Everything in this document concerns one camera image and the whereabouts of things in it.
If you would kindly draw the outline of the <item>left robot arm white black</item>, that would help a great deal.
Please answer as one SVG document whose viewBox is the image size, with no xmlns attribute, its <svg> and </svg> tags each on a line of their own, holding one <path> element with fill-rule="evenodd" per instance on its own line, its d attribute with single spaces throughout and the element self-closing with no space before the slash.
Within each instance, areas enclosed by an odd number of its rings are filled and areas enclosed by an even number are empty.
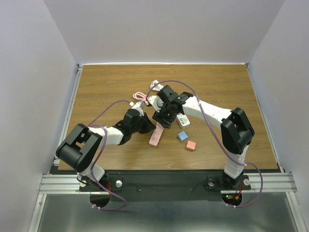
<svg viewBox="0 0 309 232">
<path fill-rule="evenodd" d="M 56 150 L 56 157 L 76 172 L 91 179 L 96 190 L 107 187 L 107 174 L 93 161 L 98 148 L 106 145 L 123 145 L 135 133 L 146 134 L 156 128 L 146 113 L 128 109 L 124 118 L 108 128 L 87 127 L 77 124 Z"/>
</svg>

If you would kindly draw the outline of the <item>pink power strip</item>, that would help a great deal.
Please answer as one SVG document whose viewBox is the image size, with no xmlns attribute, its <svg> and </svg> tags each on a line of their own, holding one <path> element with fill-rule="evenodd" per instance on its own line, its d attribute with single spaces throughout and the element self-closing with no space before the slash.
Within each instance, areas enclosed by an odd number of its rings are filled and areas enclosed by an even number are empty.
<svg viewBox="0 0 309 232">
<path fill-rule="evenodd" d="M 158 143 L 160 141 L 160 138 L 163 134 L 163 131 L 164 131 L 164 128 L 163 126 L 157 122 L 156 123 L 156 128 L 154 129 L 152 135 L 151 135 L 151 138 L 149 140 L 149 145 L 153 146 L 153 147 L 157 147 L 158 146 Z"/>
</svg>

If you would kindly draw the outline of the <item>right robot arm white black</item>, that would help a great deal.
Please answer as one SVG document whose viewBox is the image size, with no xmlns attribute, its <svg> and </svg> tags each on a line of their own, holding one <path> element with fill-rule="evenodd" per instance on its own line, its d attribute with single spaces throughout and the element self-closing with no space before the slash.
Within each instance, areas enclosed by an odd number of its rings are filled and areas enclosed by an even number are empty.
<svg viewBox="0 0 309 232">
<path fill-rule="evenodd" d="M 205 120 L 219 147 L 227 156 L 223 185 L 232 189 L 240 183 L 246 165 L 246 153 L 255 135 L 243 109 L 220 108 L 200 100 L 196 93 L 178 94 L 168 85 L 155 96 L 147 96 L 146 101 L 155 109 L 153 119 L 163 128 L 170 128 L 178 114 Z M 221 138 L 216 136 L 214 127 L 220 130 Z"/>
</svg>

